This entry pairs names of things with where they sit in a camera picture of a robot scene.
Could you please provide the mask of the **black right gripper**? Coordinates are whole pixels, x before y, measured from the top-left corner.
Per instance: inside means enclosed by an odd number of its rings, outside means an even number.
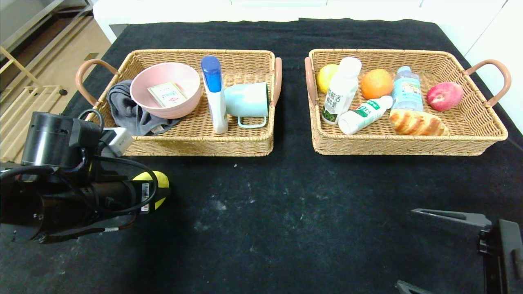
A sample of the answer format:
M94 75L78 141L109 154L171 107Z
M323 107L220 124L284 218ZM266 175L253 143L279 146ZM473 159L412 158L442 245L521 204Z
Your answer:
M478 233L477 250L483 257L485 294L516 293L522 284L522 236L516 222L500 219L494 225L483 214L416 208L409 212L423 225L465 236ZM432 294L402 280L396 281L400 294Z

